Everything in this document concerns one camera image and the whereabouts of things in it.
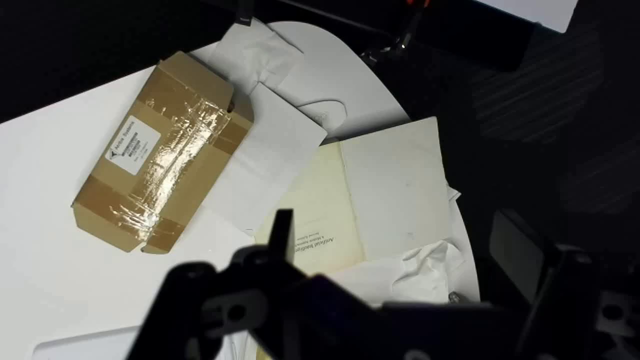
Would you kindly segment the blue book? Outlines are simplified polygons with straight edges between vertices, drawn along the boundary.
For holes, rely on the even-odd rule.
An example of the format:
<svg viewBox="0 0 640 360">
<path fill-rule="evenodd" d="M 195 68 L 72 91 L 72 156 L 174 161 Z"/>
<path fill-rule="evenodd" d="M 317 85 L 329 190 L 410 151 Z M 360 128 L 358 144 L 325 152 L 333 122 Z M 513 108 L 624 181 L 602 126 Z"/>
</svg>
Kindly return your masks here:
<svg viewBox="0 0 640 360">
<path fill-rule="evenodd" d="M 452 235 L 438 120 L 322 145 L 282 196 L 307 274 L 402 255 Z"/>
</svg>

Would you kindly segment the flattened brown cardboard box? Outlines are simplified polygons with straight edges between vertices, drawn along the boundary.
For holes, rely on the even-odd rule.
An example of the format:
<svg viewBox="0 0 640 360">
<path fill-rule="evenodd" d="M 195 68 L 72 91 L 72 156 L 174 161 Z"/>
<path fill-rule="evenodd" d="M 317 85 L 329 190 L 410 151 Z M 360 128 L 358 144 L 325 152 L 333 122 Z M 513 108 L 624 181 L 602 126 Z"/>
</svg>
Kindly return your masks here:
<svg viewBox="0 0 640 360">
<path fill-rule="evenodd" d="M 161 60 L 74 198 L 77 227 L 166 255 L 254 120 L 249 97 L 192 55 Z"/>
</svg>

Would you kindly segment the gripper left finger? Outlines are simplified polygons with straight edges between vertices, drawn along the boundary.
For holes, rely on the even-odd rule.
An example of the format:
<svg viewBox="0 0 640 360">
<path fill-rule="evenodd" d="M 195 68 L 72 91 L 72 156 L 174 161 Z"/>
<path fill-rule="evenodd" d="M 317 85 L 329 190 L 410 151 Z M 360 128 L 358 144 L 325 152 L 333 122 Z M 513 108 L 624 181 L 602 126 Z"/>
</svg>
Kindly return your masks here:
<svg viewBox="0 0 640 360">
<path fill-rule="evenodd" d="M 275 360 L 373 354 L 380 315 L 323 275 L 293 264 L 294 211 L 277 210 L 265 245 L 236 251 L 217 271 L 205 262 L 164 279 L 127 360 L 214 360 L 224 337 L 248 332 Z"/>
</svg>

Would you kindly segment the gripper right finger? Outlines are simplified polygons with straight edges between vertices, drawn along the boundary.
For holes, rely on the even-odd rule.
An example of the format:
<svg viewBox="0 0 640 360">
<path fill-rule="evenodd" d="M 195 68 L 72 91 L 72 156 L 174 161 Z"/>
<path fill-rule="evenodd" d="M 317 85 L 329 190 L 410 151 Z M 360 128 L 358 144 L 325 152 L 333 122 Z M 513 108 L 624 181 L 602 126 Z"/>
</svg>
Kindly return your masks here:
<svg viewBox="0 0 640 360">
<path fill-rule="evenodd" d="M 521 360 L 640 360 L 640 256 L 546 239 L 514 210 L 493 215 L 489 252 L 528 313 Z"/>
</svg>

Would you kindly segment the black clamp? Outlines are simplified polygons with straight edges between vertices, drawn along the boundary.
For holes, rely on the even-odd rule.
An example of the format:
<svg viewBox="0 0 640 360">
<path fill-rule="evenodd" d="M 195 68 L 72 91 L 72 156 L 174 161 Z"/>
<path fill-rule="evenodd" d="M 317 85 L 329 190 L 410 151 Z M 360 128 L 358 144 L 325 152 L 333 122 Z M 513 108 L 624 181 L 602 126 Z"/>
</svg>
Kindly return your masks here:
<svg viewBox="0 0 640 360">
<path fill-rule="evenodd" d="M 395 34 L 384 43 L 364 50 L 359 59 L 371 69 L 383 63 L 404 59 L 414 42 L 425 10 L 432 0 L 406 0 L 407 10 Z"/>
</svg>

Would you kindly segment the white board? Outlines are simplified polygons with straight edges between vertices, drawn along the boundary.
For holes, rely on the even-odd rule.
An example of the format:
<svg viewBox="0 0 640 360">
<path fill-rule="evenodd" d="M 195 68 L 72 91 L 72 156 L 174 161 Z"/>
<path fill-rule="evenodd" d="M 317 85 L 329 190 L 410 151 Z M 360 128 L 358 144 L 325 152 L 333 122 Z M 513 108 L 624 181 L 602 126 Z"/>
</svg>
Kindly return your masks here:
<svg viewBox="0 0 640 360">
<path fill-rule="evenodd" d="M 530 23 L 564 34 L 579 0 L 475 0 Z"/>
</svg>

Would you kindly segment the folded white paper sheet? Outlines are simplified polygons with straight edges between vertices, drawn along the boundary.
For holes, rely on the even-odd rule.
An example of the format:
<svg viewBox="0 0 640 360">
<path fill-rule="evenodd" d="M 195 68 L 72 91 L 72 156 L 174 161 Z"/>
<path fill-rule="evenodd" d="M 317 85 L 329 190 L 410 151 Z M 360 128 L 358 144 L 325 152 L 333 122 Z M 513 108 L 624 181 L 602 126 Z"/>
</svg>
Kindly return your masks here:
<svg viewBox="0 0 640 360">
<path fill-rule="evenodd" d="M 234 23 L 206 59 L 233 85 L 238 109 L 248 100 L 253 125 L 202 202 L 193 230 L 254 235 L 311 161 L 326 130 L 276 91 L 304 53 L 254 18 Z"/>
</svg>

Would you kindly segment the crumpled white tissue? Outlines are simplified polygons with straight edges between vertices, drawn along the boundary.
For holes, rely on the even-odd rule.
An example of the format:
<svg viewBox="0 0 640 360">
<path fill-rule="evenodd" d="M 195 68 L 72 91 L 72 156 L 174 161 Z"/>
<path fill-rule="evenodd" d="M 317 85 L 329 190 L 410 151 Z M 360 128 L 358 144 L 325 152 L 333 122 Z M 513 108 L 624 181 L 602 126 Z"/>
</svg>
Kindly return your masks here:
<svg viewBox="0 0 640 360">
<path fill-rule="evenodd" d="M 450 275 L 464 262 L 454 244 L 440 240 L 400 255 L 366 260 L 328 277 L 375 307 L 384 303 L 445 304 L 450 301 Z"/>
</svg>

